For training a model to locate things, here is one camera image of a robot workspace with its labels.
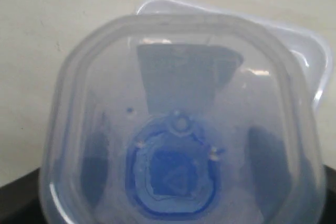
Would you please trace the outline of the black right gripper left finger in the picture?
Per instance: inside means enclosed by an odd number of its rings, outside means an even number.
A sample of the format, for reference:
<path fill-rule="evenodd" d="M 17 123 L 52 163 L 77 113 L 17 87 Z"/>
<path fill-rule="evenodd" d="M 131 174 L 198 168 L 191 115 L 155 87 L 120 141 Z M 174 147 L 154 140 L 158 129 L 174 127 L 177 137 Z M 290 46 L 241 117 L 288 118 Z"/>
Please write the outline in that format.
<path fill-rule="evenodd" d="M 46 223 L 39 202 L 39 169 L 1 187 L 1 223 Z"/>

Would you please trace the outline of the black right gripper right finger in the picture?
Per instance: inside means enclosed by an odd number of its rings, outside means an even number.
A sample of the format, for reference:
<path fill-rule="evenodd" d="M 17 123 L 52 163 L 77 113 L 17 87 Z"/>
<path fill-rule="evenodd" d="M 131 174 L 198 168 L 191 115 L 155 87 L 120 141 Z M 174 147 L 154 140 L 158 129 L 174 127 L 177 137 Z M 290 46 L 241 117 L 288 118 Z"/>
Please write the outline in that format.
<path fill-rule="evenodd" d="M 327 197 L 320 224 L 336 224 L 336 173 L 329 166 L 324 166 L 327 176 Z"/>

